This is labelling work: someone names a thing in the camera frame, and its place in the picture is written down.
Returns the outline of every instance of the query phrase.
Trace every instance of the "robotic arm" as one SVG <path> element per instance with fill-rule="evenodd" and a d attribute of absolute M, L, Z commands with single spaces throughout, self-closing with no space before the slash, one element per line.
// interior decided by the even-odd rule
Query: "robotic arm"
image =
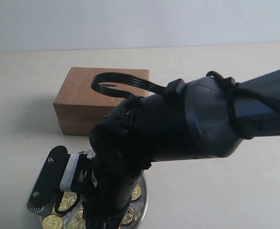
<path fill-rule="evenodd" d="M 106 82 L 155 94 L 140 98 Z M 118 228 L 137 180 L 152 162 L 227 157 L 245 139 L 280 135 L 280 70 L 244 83 L 209 72 L 167 87 L 102 73 L 92 89 L 126 100 L 91 131 L 93 151 L 70 155 L 58 146 L 50 152 L 27 206 L 46 216 L 54 204 L 58 211 L 64 191 L 76 192 L 87 229 Z"/>

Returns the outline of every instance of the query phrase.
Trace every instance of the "round metal tray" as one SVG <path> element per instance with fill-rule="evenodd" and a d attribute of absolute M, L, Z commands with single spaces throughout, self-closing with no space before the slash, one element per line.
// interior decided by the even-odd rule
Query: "round metal tray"
<path fill-rule="evenodd" d="M 149 200 L 148 189 L 146 186 L 146 179 L 145 179 L 144 174 L 142 174 L 142 176 L 139 178 L 138 184 L 141 186 L 142 194 L 137 200 L 132 201 L 130 204 L 136 211 L 136 219 L 129 225 L 121 225 L 120 229 L 136 229 L 139 227 L 140 223 L 142 222 L 142 220 L 144 218 L 144 215 L 146 213 L 146 209 L 148 206 L 148 200 Z M 70 222 L 70 220 L 75 217 L 75 214 L 77 212 L 77 209 L 80 207 L 80 204 L 81 203 L 79 203 L 79 205 L 76 206 L 76 208 L 73 209 L 72 212 L 70 212 L 67 215 L 62 217 L 62 220 L 64 222 L 64 227 L 63 227 L 64 229 L 67 228 L 67 222 Z M 41 225 L 42 225 L 44 218 L 41 216 L 39 216 L 39 218 L 40 218 Z"/>

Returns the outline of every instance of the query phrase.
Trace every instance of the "cardboard box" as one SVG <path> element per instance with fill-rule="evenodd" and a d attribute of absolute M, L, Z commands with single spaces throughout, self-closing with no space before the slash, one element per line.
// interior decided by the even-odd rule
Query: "cardboard box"
<path fill-rule="evenodd" d="M 64 134 L 89 135 L 90 130 L 123 100 L 91 89 L 93 78 L 104 72 L 128 73 L 146 80 L 150 77 L 149 70 L 72 67 L 53 103 Z M 128 85 L 118 85 L 118 89 L 139 96 L 149 95 L 145 90 Z"/>

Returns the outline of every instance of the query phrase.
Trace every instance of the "screw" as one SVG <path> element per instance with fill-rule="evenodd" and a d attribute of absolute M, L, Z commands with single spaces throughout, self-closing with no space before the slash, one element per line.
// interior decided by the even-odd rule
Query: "screw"
<path fill-rule="evenodd" d="M 49 158 L 48 158 L 48 163 L 52 163 L 52 162 L 54 162 L 54 159 L 51 158 L 51 157 L 49 157 Z"/>
<path fill-rule="evenodd" d="M 37 197 L 39 196 L 39 192 L 33 192 L 32 196 L 33 196 L 34 198 L 37 198 Z"/>

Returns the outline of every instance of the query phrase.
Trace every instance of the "white table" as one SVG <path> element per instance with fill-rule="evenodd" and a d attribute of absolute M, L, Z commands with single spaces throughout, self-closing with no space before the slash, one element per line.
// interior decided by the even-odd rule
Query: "white table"
<path fill-rule="evenodd" d="M 71 66 L 150 69 L 162 85 L 209 70 L 243 82 L 280 68 L 280 43 L 0 53 L 0 229 L 39 229 L 26 201 L 50 149 L 89 147 L 61 133 L 52 106 Z M 280 137 L 245 141 L 226 159 L 154 163 L 145 174 L 141 229 L 280 229 Z"/>

